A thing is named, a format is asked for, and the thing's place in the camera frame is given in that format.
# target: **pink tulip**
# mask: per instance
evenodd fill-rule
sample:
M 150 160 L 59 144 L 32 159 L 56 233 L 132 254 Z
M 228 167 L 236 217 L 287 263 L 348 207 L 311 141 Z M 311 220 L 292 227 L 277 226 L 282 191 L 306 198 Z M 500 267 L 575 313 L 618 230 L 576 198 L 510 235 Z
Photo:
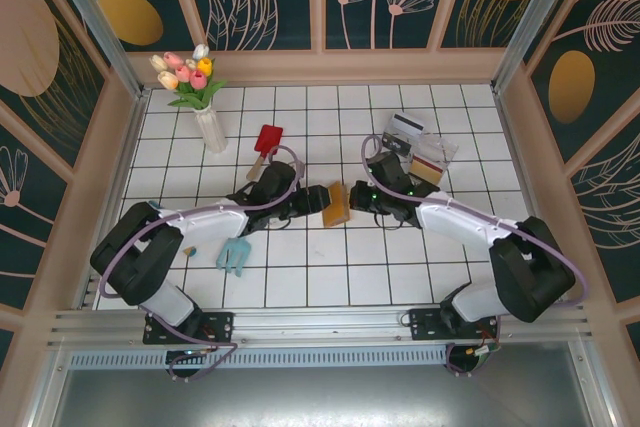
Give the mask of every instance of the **pink tulip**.
M 178 55 L 174 54 L 173 52 L 165 52 L 162 58 L 167 63 L 167 65 L 172 69 L 177 69 L 178 67 L 182 67 L 184 65 L 184 60 L 182 60 Z
M 187 67 L 186 65 L 183 65 L 176 69 L 176 77 L 178 77 L 178 80 L 180 82 L 189 82 L 190 75 L 191 75 L 191 71 L 189 70 L 189 67 Z
M 194 70 L 191 72 L 189 82 L 194 89 L 204 89 L 207 86 L 207 76 L 199 70 Z

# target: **white tulip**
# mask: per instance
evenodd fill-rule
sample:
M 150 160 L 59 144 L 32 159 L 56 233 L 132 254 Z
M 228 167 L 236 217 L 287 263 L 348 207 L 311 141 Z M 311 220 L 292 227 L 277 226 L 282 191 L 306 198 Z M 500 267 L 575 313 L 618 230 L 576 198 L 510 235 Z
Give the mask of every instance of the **white tulip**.
M 209 47 L 207 47 L 204 44 L 198 44 L 196 45 L 196 48 L 193 51 L 193 58 L 195 60 L 200 60 L 203 57 L 206 57 L 207 55 L 209 55 Z
M 169 68 L 169 66 L 167 65 L 167 63 L 164 61 L 164 59 L 162 57 L 160 57 L 159 55 L 154 55 L 149 59 L 149 62 L 151 62 L 151 66 L 155 69 L 156 72 L 160 73 L 160 72 L 164 72 L 165 70 L 167 70 Z

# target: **white tiled floor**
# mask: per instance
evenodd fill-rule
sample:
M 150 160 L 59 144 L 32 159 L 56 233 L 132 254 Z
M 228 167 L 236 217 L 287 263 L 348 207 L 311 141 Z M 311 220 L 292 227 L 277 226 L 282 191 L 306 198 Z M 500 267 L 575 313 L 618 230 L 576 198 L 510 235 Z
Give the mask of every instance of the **white tiled floor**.
M 459 145 L 443 190 L 499 216 L 527 215 L 487 85 L 222 89 L 216 106 L 229 145 L 217 155 L 204 148 L 191 112 L 166 105 L 172 95 L 151 96 L 123 212 L 146 200 L 188 209 L 241 188 L 265 123 L 284 127 L 282 143 L 307 162 L 308 185 L 340 180 L 351 187 L 366 178 L 358 165 L 364 136 L 380 132 L 391 113 L 402 109 Z M 397 226 L 391 218 L 384 219 L 389 230 L 382 230 L 372 215 L 351 214 L 351 221 L 333 229 L 323 229 L 316 214 L 295 219 L 285 230 L 250 235 L 252 251 L 240 278 L 215 268 L 226 239 L 212 239 L 195 257 L 179 253 L 169 280 L 203 308 L 237 309 L 439 302 L 462 283 L 492 275 L 486 251 L 433 232 L 390 230 Z M 120 300 L 97 303 L 99 309 L 122 307 Z

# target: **light blue toy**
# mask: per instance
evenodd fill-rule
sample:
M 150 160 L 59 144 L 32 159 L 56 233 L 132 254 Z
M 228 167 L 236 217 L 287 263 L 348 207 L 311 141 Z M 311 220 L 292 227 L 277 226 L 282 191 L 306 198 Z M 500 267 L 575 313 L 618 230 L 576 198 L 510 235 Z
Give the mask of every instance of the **light blue toy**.
M 251 244 L 245 239 L 228 239 L 222 246 L 220 255 L 218 255 L 216 267 L 225 269 L 227 273 L 235 268 L 236 276 L 240 277 L 249 253 L 251 253 Z

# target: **artificial flower bouquet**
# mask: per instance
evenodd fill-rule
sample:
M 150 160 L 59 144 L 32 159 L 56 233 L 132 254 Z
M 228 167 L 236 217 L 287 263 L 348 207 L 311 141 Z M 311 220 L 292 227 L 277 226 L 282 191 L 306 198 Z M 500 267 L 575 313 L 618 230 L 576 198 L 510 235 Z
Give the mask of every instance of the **artificial flower bouquet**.
M 172 52 L 165 52 L 162 57 L 154 55 L 149 59 L 158 72 L 158 81 L 178 96 L 169 105 L 191 107 L 194 110 L 204 110 L 209 106 L 213 95 L 226 81 L 213 80 L 213 60 L 208 55 L 209 47 L 200 44 L 193 51 L 191 59 L 183 60 Z

